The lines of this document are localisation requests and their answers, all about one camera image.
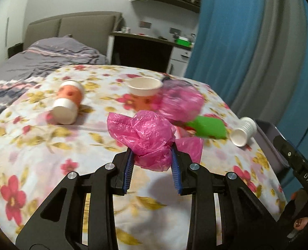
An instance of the white wall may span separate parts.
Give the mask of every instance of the white wall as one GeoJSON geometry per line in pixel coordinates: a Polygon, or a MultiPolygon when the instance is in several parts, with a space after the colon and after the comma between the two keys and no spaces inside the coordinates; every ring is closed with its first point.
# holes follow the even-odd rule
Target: white wall
{"type": "Polygon", "coordinates": [[[8,57],[9,47],[23,42],[23,24],[28,0],[0,0],[0,66],[8,57]],[[5,44],[6,23],[9,17],[8,40],[5,44]]]}
{"type": "Polygon", "coordinates": [[[192,11],[151,0],[28,0],[24,27],[46,17],[83,11],[119,11],[132,33],[164,36],[170,40],[170,27],[189,35],[198,23],[198,14],[192,11]],[[139,28],[139,21],[151,22],[152,28],[139,28]]]}

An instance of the pink plastic bag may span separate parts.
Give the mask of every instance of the pink plastic bag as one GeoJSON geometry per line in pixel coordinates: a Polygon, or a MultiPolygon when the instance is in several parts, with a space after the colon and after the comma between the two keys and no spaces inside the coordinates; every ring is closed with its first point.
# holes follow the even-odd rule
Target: pink plastic bag
{"type": "Polygon", "coordinates": [[[200,114],[203,95],[186,81],[166,80],[153,108],[169,121],[189,122],[200,114]]]}
{"type": "MultiPolygon", "coordinates": [[[[171,145],[175,141],[176,129],[167,119],[152,111],[139,111],[134,117],[109,113],[107,124],[112,138],[135,153],[136,165],[153,171],[169,169],[172,162],[171,145]]],[[[178,150],[189,153],[191,158],[195,157],[196,161],[200,162],[203,148],[200,138],[177,139],[176,145],[178,150]]]]}

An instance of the bed headboard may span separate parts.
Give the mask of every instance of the bed headboard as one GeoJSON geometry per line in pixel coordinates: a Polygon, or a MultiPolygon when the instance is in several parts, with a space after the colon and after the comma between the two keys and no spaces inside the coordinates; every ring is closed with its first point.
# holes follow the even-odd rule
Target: bed headboard
{"type": "Polygon", "coordinates": [[[110,32],[123,25],[121,12],[78,12],[45,18],[30,23],[26,29],[23,49],[38,40],[72,35],[77,41],[106,55],[110,32]]]}

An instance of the blue curtain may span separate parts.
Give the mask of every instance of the blue curtain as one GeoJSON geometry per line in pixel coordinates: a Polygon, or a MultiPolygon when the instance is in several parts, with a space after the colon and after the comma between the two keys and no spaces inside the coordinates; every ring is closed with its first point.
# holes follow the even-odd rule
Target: blue curtain
{"type": "MultiPolygon", "coordinates": [[[[304,0],[308,29],[308,3],[304,0]]],[[[283,136],[292,142],[308,160],[308,31],[307,47],[301,75],[285,114],[277,125],[283,136]]],[[[301,187],[290,171],[281,182],[287,198],[301,187]]]]}
{"type": "Polygon", "coordinates": [[[229,105],[257,43],[264,0],[202,0],[186,78],[204,82],[229,105]]]}

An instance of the hand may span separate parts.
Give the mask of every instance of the hand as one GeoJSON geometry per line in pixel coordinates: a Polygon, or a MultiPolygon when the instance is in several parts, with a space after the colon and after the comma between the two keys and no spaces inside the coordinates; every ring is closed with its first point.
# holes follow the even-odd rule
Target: hand
{"type": "MultiPolygon", "coordinates": [[[[297,196],[297,192],[293,193],[291,196],[291,200],[295,200],[297,196]]],[[[296,230],[302,230],[304,229],[304,227],[307,225],[308,223],[308,217],[303,217],[300,219],[297,219],[294,223],[294,229],[296,230]]]]}

